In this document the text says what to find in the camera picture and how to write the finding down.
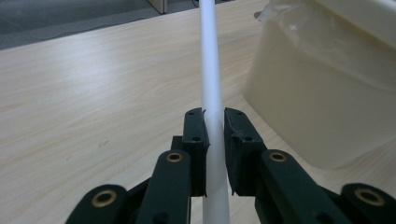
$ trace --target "light wood surface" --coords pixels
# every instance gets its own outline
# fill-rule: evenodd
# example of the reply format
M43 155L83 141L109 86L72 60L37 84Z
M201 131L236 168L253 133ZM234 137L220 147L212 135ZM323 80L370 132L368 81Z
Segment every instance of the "light wood surface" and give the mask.
M333 171L311 167L242 95L266 1L217 5L223 105L242 110L266 145L290 152L318 183L350 182L396 196L396 143ZM151 176L184 113L201 104L198 9L0 51L1 223L64 223L81 197ZM232 223L259 223L233 196ZM191 223L202 222L194 199Z

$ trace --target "gray floor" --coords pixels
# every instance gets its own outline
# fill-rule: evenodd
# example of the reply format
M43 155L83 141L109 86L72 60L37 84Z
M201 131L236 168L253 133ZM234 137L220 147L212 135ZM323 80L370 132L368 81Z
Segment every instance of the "gray floor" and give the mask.
M193 3L199 5L168 0L168 14L193 9ZM0 49L157 16L147 0L0 0Z

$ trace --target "white plastic tube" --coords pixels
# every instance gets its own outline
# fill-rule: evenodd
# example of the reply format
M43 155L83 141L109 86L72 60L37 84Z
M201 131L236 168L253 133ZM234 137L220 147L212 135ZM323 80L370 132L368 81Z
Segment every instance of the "white plastic tube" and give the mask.
M200 0L202 108L210 147L206 156L205 224L229 224L228 185L225 169L223 109L219 75L219 50L215 0Z

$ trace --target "translucent plastic container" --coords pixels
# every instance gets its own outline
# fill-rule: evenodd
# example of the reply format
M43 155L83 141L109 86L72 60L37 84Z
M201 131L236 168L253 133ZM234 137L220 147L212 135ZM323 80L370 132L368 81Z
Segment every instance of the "translucent plastic container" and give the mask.
M274 0L259 18L244 95L299 155L333 168L396 138L395 1Z

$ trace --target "wood grain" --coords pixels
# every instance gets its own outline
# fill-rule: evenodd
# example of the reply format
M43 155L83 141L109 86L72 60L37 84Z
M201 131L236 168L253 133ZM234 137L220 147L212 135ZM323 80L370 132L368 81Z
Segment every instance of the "wood grain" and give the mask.
M311 167L242 96L266 1L217 5L223 105L243 110L268 147L290 152L320 185L364 182L396 196L396 143L333 171ZM184 113L201 104L198 9L0 51L2 223L64 223L106 183L151 176ZM232 223L259 223L251 198L232 197ZM194 199L191 223L202 223Z

